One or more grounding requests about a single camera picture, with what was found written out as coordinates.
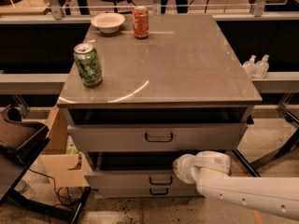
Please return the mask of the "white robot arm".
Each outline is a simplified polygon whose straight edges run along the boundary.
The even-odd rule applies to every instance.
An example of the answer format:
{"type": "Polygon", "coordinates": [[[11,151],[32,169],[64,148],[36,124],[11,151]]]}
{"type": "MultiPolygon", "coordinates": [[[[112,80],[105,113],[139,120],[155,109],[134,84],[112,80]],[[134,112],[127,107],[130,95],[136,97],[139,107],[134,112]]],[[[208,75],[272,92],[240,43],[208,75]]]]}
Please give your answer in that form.
{"type": "Polygon", "coordinates": [[[176,176],[205,197],[299,220],[298,177],[230,176],[230,167],[230,157],[215,151],[185,154],[173,162],[176,176]]]}

